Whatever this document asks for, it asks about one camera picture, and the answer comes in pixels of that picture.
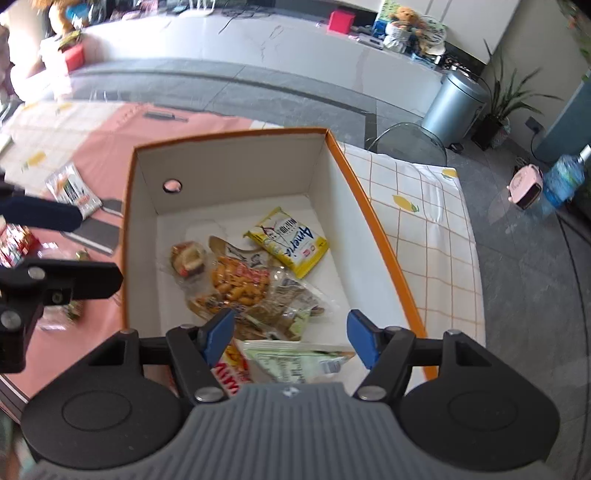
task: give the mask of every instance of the yellow lemon print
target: yellow lemon print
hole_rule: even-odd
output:
[[[33,108],[37,103],[39,102],[33,102],[33,103],[25,103],[25,106],[22,107],[22,110],[29,110],[30,108]]]
[[[441,171],[441,175],[448,180],[457,178],[457,172],[453,168],[444,168]]]
[[[34,153],[33,155],[31,155],[28,158],[28,160],[22,165],[22,170],[25,171],[31,167],[36,167],[46,158],[47,158],[47,155],[45,155],[45,152],[38,151],[38,152]]]
[[[392,195],[392,197],[394,198],[394,203],[396,203],[396,205],[398,205],[403,210],[407,210],[412,213],[416,213],[419,211],[419,208],[406,198],[400,195]]]
[[[64,110],[68,110],[71,107],[72,107],[71,103],[62,103],[61,105],[57,106],[56,113],[62,113]]]

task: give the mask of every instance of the wall outlet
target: wall outlet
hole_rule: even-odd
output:
[[[532,132],[535,134],[539,134],[544,129],[542,124],[532,116],[527,119],[527,122],[525,122],[525,126],[532,130]]]

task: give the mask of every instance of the stainless steel trash can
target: stainless steel trash can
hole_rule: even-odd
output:
[[[429,107],[421,126],[435,134],[446,148],[459,143],[486,105],[484,88],[459,70],[450,71]]]

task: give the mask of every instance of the blue bottle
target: blue bottle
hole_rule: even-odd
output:
[[[591,157],[586,145],[579,155],[562,155],[552,169],[544,175],[544,195],[554,208],[573,197],[585,181],[584,163]]]

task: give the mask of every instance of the yellow snack package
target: yellow snack package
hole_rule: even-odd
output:
[[[277,207],[244,234],[303,278],[329,249],[326,238]]]

